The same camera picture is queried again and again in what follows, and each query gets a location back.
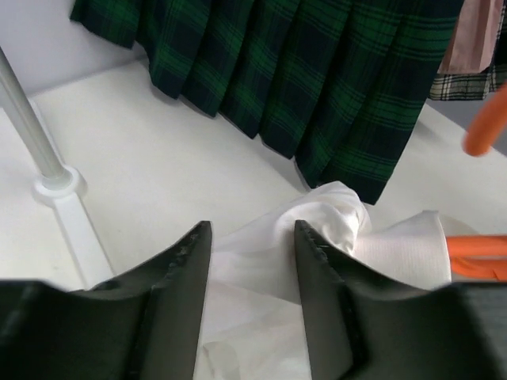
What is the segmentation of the orange plastic hanger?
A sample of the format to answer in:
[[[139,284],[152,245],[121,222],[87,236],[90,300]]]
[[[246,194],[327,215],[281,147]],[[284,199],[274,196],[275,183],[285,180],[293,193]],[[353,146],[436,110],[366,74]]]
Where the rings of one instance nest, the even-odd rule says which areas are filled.
[[[472,157],[486,154],[506,128],[506,86],[481,109],[467,130],[463,151]],[[446,237],[451,269],[471,279],[506,281],[506,236]]]

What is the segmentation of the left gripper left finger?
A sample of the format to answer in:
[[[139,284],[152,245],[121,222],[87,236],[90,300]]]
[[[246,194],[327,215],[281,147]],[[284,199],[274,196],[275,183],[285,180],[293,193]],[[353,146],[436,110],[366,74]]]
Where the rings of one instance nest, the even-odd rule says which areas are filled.
[[[88,291],[2,281],[2,378],[192,378],[211,249],[211,224],[199,222]]]

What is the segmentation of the white cloth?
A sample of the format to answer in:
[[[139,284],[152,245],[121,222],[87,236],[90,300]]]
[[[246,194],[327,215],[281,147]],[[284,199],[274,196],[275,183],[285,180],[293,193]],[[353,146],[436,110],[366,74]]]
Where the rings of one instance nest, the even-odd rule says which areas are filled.
[[[368,225],[357,195],[333,183],[217,242],[217,286],[271,310],[210,332],[198,378],[496,378],[438,214]]]

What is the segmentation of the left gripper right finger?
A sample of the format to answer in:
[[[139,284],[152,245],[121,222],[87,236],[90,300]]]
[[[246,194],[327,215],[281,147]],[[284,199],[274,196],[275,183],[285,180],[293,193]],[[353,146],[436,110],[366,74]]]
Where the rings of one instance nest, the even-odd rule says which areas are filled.
[[[504,283],[423,291],[335,249],[303,220],[294,242],[312,378],[505,378]]]

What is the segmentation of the green plaid skirt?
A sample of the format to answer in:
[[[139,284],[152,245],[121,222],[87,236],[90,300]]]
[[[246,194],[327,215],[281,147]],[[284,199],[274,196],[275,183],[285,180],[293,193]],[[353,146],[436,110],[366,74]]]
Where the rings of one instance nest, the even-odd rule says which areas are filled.
[[[152,84],[294,159],[307,185],[380,198],[460,1],[79,0],[72,21],[147,53]]]

